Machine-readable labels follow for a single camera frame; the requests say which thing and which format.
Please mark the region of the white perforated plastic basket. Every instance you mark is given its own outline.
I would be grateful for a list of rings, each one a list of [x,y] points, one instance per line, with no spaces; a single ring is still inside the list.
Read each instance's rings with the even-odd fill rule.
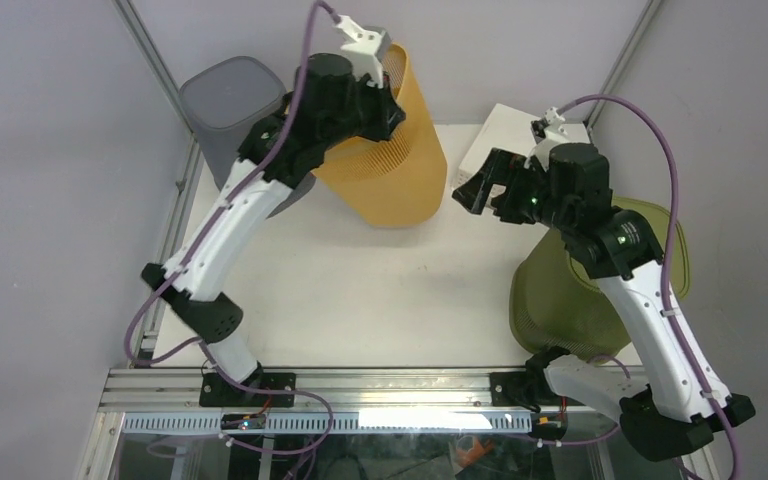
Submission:
[[[502,103],[495,104],[472,144],[457,163],[456,173],[450,182],[451,188],[456,189],[473,177],[493,148],[523,156],[531,153],[538,144],[532,123],[543,117],[543,114],[533,115]]]

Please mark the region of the yellow slatted bin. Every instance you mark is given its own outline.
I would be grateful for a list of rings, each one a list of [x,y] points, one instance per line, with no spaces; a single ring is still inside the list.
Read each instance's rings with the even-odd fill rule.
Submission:
[[[406,119],[388,142],[352,138],[328,150],[313,175],[367,224],[406,228],[437,213],[447,161],[408,51],[390,46],[383,66]]]

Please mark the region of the large grey slatted bin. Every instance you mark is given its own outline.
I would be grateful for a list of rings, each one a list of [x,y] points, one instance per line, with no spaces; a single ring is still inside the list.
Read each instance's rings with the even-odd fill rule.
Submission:
[[[274,112],[284,84],[262,62],[237,56],[190,78],[179,89],[186,119],[217,188],[222,188],[252,125]]]

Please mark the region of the green slatted bin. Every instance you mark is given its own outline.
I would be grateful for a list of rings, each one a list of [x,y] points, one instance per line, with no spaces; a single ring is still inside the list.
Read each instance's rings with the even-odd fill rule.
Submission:
[[[509,327],[526,351],[584,361],[636,343],[678,352],[670,315],[690,288],[681,225],[668,209],[612,197],[613,215],[588,229],[548,230],[513,274]]]

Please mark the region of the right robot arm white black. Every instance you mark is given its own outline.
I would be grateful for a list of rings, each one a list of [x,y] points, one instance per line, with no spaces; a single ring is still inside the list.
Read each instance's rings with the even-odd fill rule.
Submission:
[[[662,283],[660,242],[642,214],[613,202],[609,162],[595,146],[561,144],[545,160],[494,148],[453,198],[473,214],[491,209],[503,222],[558,232],[618,314],[646,371],[645,381],[631,381],[550,347],[526,364],[530,403],[578,401],[615,421],[652,462],[691,454],[754,417],[752,400],[730,391],[706,361]]]

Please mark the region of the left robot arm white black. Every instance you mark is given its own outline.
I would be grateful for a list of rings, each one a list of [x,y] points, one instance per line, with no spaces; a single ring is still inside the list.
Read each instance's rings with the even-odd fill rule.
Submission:
[[[311,55],[293,90],[251,125],[195,235],[164,263],[143,268],[147,302],[163,300],[195,334],[235,405],[248,406],[265,390],[262,366],[239,331],[243,309],[223,291],[230,268],[329,149],[355,137],[387,142],[405,118],[378,55]]]

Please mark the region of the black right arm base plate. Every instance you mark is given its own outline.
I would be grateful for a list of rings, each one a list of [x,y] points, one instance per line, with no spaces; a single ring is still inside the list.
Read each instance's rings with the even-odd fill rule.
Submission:
[[[526,371],[491,372],[489,374],[491,403],[494,407],[521,407],[541,411],[537,400],[535,377]]]

